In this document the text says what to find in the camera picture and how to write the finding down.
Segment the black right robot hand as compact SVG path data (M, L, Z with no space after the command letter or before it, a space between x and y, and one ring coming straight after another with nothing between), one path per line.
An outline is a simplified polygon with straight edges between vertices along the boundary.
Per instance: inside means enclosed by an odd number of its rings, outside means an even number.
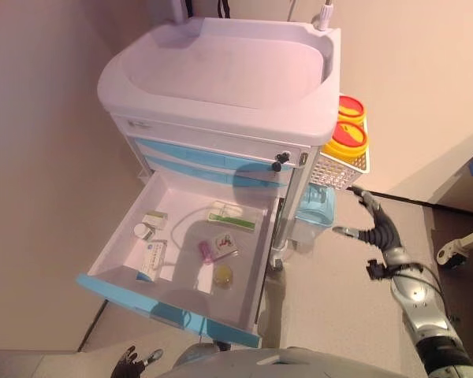
M376 246L381 252L401 248L400 235L391 218L382 205L367 190L353 186L351 191L359 198L359 204L373 217L374 227L367 230L335 226L332 230L340 235L358 239L366 244Z

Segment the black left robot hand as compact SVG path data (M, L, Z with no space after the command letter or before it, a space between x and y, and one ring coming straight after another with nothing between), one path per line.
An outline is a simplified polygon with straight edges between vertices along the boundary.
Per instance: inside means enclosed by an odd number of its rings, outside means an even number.
M110 375L111 378L139 378L145 369L158 361L164 351L154 350L145 358L139 359L135 346L130 346L119 358Z

